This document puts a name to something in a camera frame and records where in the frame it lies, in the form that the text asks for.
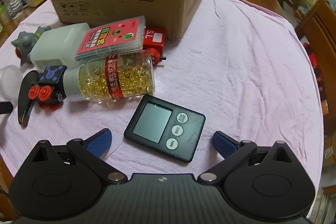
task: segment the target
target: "plastic cup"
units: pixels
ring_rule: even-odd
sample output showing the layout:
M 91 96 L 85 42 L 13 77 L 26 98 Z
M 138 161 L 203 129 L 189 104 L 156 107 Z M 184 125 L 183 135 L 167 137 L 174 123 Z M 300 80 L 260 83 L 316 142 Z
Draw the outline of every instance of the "plastic cup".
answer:
M 17 102 L 22 78 L 20 69 L 14 65 L 0 69 L 0 96 L 5 100 Z

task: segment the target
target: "vitamin e capsule bottle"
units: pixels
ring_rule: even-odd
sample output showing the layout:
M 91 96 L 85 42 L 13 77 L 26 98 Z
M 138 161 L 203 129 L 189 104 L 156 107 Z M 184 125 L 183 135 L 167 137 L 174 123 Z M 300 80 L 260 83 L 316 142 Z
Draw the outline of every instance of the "vitamin e capsule bottle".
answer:
M 70 101 L 108 103 L 155 91 L 151 55 L 146 50 L 90 60 L 86 65 L 67 70 L 63 83 Z

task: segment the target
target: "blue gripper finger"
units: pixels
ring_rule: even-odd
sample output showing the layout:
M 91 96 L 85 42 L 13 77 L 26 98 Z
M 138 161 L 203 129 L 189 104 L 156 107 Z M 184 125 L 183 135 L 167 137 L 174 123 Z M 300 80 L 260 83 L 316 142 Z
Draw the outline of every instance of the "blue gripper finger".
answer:
M 221 131 L 216 131 L 214 133 L 212 137 L 212 145 L 223 158 L 227 158 L 241 147 L 240 142 Z
M 100 158 L 111 147 L 112 132 L 104 128 L 85 141 L 87 142 L 86 149 Z

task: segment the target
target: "red wheel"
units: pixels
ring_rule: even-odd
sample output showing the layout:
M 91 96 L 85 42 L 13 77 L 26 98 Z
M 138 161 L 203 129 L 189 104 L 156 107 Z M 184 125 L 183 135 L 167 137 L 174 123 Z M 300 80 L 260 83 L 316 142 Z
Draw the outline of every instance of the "red wheel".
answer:
M 28 92 L 28 98 L 30 100 L 35 100 L 39 95 L 39 91 L 40 91 L 39 85 L 33 85 Z
M 45 102 L 46 100 L 48 100 L 51 97 L 52 92 L 53 92 L 53 90 L 51 89 L 51 86 L 45 85 L 44 87 L 41 88 L 41 90 L 39 92 L 39 99 L 42 102 Z
M 41 103 L 39 103 L 39 107 L 41 109 L 46 109 L 48 107 L 48 105 L 47 104 L 41 104 Z
M 148 48 L 147 51 L 151 54 L 153 66 L 157 65 L 160 62 L 160 52 L 155 48 Z
M 57 110 L 57 109 L 59 109 L 59 108 L 61 107 L 61 104 L 57 104 L 57 105 L 48 105 L 48 107 L 49 107 L 50 110 L 55 111 L 55 110 Z

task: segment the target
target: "toy robot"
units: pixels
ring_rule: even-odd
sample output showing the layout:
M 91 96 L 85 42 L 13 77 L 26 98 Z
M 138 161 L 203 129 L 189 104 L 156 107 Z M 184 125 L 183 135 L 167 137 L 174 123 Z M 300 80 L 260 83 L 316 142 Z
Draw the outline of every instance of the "toy robot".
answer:
M 32 70 L 23 78 L 17 106 L 19 124 L 28 125 L 30 112 L 35 103 L 41 108 L 56 110 L 66 98 L 63 76 L 66 66 L 47 66 L 43 73 Z
M 12 41 L 12 45 L 15 47 L 15 54 L 21 59 L 21 66 L 25 63 L 30 63 L 30 52 L 35 46 L 40 36 L 51 29 L 50 26 L 38 27 L 35 33 L 20 32 L 17 39 Z

